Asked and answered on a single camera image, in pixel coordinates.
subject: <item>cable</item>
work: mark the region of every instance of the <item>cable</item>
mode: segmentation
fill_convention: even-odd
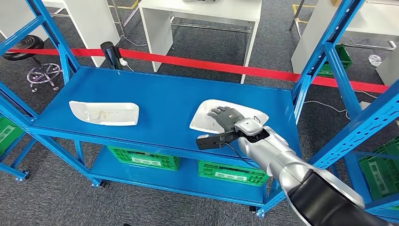
[[[224,141],[216,141],[215,144],[224,144],[224,145],[229,146],[229,147],[235,152],[235,154],[236,154],[241,160],[243,160],[246,164],[250,165],[251,167],[253,167],[253,168],[255,168],[255,169],[258,169],[258,170],[262,170],[262,171],[263,171],[263,169],[261,169],[261,168],[259,168],[259,167],[257,167],[257,166],[254,166],[253,164],[249,163],[246,159],[244,159],[244,158],[238,153],[238,151],[237,151],[231,144],[226,143],[226,142],[224,142]]]
[[[129,65],[126,65],[126,67],[128,67],[131,71],[133,71],[133,69],[131,69],[131,68],[129,67]],[[133,71],[133,72],[135,72],[135,71]]]
[[[377,99],[377,97],[375,97],[375,96],[373,96],[373,95],[371,95],[371,94],[369,94],[369,93],[366,93],[366,92],[364,92],[364,91],[357,91],[357,90],[354,90],[355,92],[358,92],[358,93],[364,93],[364,94],[366,94],[366,95],[368,95],[368,96],[370,96],[370,97],[372,97],[372,98],[374,98],[374,99]]]
[[[340,113],[341,113],[341,112],[346,111],[346,109],[343,109],[343,110],[340,111],[340,110],[336,109],[335,107],[332,107],[332,106],[330,106],[330,105],[327,105],[327,104],[324,104],[324,103],[322,103],[322,102],[315,101],[315,100],[306,101],[306,102],[304,102],[304,104],[306,104],[306,103],[311,103],[311,102],[315,102],[315,103],[318,103],[318,104],[321,104],[321,105],[330,107],[330,108],[334,109],[336,112],[340,112]]]
[[[346,113],[345,113],[345,117],[346,117],[347,119],[351,120],[351,119],[348,117],[348,111],[347,111],[346,109],[338,110],[338,109],[336,109],[335,107],[332,107],[332,106],[330,106],[330,105],[327,105],[327,104],[324,104],[324,103],[322,103],[322,102],[315,101],[315,100],[306,101],[306,102],[304,102],[304,104],[306,104],[306,103],[311,103],[311,102],[315,102],[315,103],[324,105],[324,106],[326,106],[326,107],[332,108],[332,109],[334,109],[336,112],[339,112],[339,113],[341,113],[341,112],[346,112]]]
[[[132,43],[132,44],[135,45],[135,46],[146,46],[146,45],[147,45],[147,44],[143,44],[143,45],[136,44],[136,43],[132,42],[131,40],[127,39],[124,35],[121,35],[121,36],[119,37],[119,41],[120,41],[120,39],[121,39],[122,37],[123,37],[124,39],[126,39],[126,41]]]

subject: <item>white table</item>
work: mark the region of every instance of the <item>white table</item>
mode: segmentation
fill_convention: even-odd
[[[86,48],[100,48],[103,42],[119,42],[119,34],[110,12],[107,0],[43,0],[46,7],[65,8],[71,17]],[[34,19],[25,0],[0,0],[0,33],[9,37]],[[42,27],[31,34],[42,40],[48,38]],[[96,67],[100,67],[105,57],[92,56]]]
[[[306,25],[291,62],[294,73],[302,73],[337,7],[319,0]],[[399,41],[399,6],[366,2],[345,30],[345,35]]]
[[[170,19],[179,18],[210,21],[251,27],[244,66],[248,66],[258,28],[262,0],[142,0],[139,3],[145,36],[150,53],[166,55],[173,44]],[[152,62],[157,72],[161,63]]]

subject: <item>red rope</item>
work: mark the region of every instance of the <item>red rope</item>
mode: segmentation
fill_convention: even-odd
[[[56,49],[10,49],[8,51],[17,52],[17,53],[58,55],[58,51]],[[77,57],[104,56],[101,49],[75,48],[72,49],[72,53]],[[163,56],[158,54],[144,53],[144,52],[126,50],[126,49],[120,49],[120,54],[126,58],[133,58],[133,59],[146,60],[146,61],[156,61],[165,64],[194,67],[194,68],[227,72],[227,73],[247,74],[262,78],[279,79],[286,81],[297,81],[299,78],[299,74],[294,74],[290,72],[279,72],[279,71],[267,70],[256,67],[229,65],[229,64],[215,63],[215,62],[202,61],[202,60],[193,60],[193,59],[187,59],[175,56]],[[359,81],[350,81],[350,83],[354,90],[359,90],[364,92],[383,93],[385,90],[389,88],[388,86],[384,85],[377,85],[377,84],[371,84]],[[316,77],[313,80],[312,84],[327,86],[327,87],[335,87],[335,88],[337,87],[335,79],[324,78],[324,77]]]

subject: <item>white cable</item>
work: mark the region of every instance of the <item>white cable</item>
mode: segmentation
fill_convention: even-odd
[[[324,103],[322,103],[322,102],[315,101],[315,100],[306,101],[306,102],[304,102],[304,104],[306,104],[306,103],[311,103],[311,102],[315,102],[315,103],[318,103],[318,104],[321,104],[321,105],[330,107],[330,108],[334,109],[336,112],[344,112],[344,111],[346,111],[346,109],[343,109],[343,110],[340,111],[340,110],[336,109],[335,107],[331,107],[330,105],[327,105],[327,104],[324,104]]]
[[[324,103],[322,103],[322,102],[315,101],[315,100],[306,101],[306,102],[304,102],[304,104],[306,104],[306,103],[312,103],[312,102],[318,103],[318,104],[321,104],[321,105],[324,105],[324,106],[329,107],[329,108],[332,108],[332,109],[334,109],[336,112],[339,112],[339,113],[341,113],[341,112],[346,112],[346,113],[345,113],[345,117],[346,117],[347,119],[350,120],[350,118],[348,117],[348,111],[347,111],[346,109],[338,110],[338,109],[336,109],[335,107],[332,107],[332,106],[330,106],[330,105],[327,105],[327,104],[324,104]]]
[[[129,67],[129,65],[126,65],[126,67],[128,67],[131,71],[133,71],[133,69],[131,69],[131,68]],[[135,71],[133,71],[133,72],[135,72]]]
[[[124,39],[126,39],[128,42],[130,42],[130,43],[132,43],[133,45],[135,45],[135,46],[146,46],[146,45],[147,45],[147,44],[143,44],[143,45],[136,44],[136,43],[132,42],[131,40],[127,39],[124,35],[121,35],[121,36],[119,37],[119,41],[120,41],[120,39],[121,39],[122,37],[123,37]]]
[[[371,95],[371,94],[369,94],[369,93],[366,93],[366,92],[364,92],[364,91],[357,91],[357,90],[354,90],[355,92],[358,92],[358,93],[364,93],[364,94],[366,94],[366,95],[368,95],[368,96],[370,96],[370,97],[372,97],[372,98],[374,98],[374,99],[377,99],[377,97],[375,97],[375,96],[373,96],[373,95]]]

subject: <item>green crate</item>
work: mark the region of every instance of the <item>green crate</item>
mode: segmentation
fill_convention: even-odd
[[[390,210],[399,210],[399,206],[390,207],[388,209],[390,209]]]
[[[343,65],[343,68],[346,70],[349,68],[349,66],[352,64],[351,57],[349,56],[348,52],[346,51],[345,47],[343,45],[336,45],[335,50],[337,51],[338,57],[341,60],[341,63]],[[333,71],[331,70],[330,65],[326,61],[324,65],[321,67],[318,76],[322,77],[329,77],[333,78]]]
[[[226,180],[246,185],[262,186],[267,180],[267,174],[262,170],[231,166],[207,161],[198,161],[200,177]]]
[[[0,117],[0,156],[22,134],[22,129],[7,118]]]
[[[373,152],[398,155],[399,137],[394,138]],[[373,200],[379,200],[388,195],[399,193],[399,160],[365,156],[359,159],[359,165],[366,178]]]
[[[107,146],[112,154],[122,163],[155,167],[177,171],[180,158],[171,155],[154,154],[134,149]]]

